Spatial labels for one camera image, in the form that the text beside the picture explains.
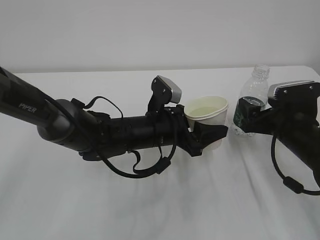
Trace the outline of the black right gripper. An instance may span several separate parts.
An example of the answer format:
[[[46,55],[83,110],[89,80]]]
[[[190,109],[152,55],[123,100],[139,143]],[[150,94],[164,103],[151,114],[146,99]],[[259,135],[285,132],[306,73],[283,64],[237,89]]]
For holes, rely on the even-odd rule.
[[[271,149],[280,141],[289,150],[319,150],[320,123],[316,100],[276,103],[265,109],[256,97],[242,97],[237,104],[245,133],[271,135]]]

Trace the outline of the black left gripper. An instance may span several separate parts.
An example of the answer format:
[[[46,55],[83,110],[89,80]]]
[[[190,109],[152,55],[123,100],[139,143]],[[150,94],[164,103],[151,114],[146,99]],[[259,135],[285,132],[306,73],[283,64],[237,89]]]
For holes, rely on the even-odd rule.
[[[172,146],[187,152],[191,157],[198,157],[204,149],[215,150],[227,136],[228,127],[225,125],[209,125],[195,122],[192,132],[184,113],[185,107],[161,105],[152,112],[155,142],[159,147]]]

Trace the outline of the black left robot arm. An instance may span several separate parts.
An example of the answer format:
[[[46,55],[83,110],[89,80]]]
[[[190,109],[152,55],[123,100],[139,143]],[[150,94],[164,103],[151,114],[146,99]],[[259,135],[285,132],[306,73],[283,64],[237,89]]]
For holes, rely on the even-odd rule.
[[[223,123],[190,126],[180,104],[181,89],[156,76],[143,116],[111,118],[77,99],[50,101],[44,92],[6,69],[0,70],[0,111],[35,125],[40,137],[77,151],[86,161],[97,161],[134,150],[177,146],[200,156],[204,148],[226,137]]]

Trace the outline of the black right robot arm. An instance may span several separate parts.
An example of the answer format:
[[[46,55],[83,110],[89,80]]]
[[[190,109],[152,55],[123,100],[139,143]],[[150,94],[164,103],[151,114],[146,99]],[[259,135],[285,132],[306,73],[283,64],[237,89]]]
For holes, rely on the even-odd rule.
[[[238,127],[245,133],[270,135],[272,164],[283,184],[296,194],[318,196],[318,190],[308,190],[284,175],[276,160],[276,141],[280,141],[311,171],[315,182],[320,182],[320,124],[316,120],[316,103],[271,100],[271,107],[262,110],[244,98],[237,102],[240,121]]]

